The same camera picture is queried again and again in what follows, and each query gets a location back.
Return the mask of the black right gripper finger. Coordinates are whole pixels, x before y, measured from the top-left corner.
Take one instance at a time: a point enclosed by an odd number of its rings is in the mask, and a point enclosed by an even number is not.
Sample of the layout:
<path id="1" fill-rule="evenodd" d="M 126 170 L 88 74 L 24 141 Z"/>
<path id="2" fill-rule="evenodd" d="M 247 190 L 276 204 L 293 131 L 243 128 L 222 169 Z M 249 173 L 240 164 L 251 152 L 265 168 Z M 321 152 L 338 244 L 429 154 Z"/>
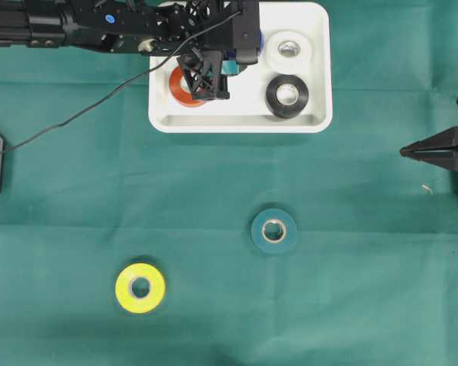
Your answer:
<path id="1" fill-rule="evenodd" d="M 419 162 L 426 162 L 446 169 L 451 172 L 458 172 L 456 153 L 452 151 L 443 152 L 400 152 L 401 156 Z"/>
<path id="2" fill-rule="evenodd" d="M 451 127 L 424 140 L 419 140 L 408 146 L 402 147 L 400 149 L 400 153 L 453 149 L 458 146 L 455 142 L 457 132 L 458 127 Z"/>

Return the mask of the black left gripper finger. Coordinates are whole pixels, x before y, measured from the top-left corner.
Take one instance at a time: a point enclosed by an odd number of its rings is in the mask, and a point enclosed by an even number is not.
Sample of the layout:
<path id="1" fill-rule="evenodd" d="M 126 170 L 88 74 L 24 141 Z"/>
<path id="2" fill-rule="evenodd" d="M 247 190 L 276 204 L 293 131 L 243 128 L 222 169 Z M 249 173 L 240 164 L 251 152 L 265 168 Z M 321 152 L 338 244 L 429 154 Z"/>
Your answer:
<path id="1" fill-rule="evenodd" d="M 227 100 L 227 76 L 222 74 L 223 53 L 217 50 L 201 51 L 193 48 L 177 57 L 177 63 L 189 87 L 193 100 Z"/>

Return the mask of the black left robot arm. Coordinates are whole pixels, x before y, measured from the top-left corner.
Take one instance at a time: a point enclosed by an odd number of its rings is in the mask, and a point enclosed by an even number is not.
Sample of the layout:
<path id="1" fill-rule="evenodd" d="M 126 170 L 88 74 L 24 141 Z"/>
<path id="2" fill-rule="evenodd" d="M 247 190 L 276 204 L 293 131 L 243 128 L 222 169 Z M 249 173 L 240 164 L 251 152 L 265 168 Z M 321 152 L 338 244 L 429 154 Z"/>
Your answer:
<path id="1" fill-rule="evenodd" d="M 227 46 L 210 43 L 240 15 L 240 5 L 189 1 L 0 1 L 0 47 L 77 47 L 176 59 L 193 99 L 228 99 Z"/>

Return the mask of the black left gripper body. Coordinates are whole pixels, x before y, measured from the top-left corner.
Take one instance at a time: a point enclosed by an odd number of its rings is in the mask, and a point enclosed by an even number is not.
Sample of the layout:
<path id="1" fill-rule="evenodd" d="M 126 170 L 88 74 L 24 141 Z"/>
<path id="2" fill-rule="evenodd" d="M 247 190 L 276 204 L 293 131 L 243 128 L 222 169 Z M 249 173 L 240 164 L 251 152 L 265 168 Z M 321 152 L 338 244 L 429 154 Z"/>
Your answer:
<path id="1" fill-rule="evenodd" d="M 174 50 L 190 36 L 202 34 L 188 42 L 202 50 L 222 48 L 220 33 L 237 13 L 237 6 L 223 1 L 186 1 L 156 7 L 156 20 L 166 33 L 160 36 L 158 50 Z"/>

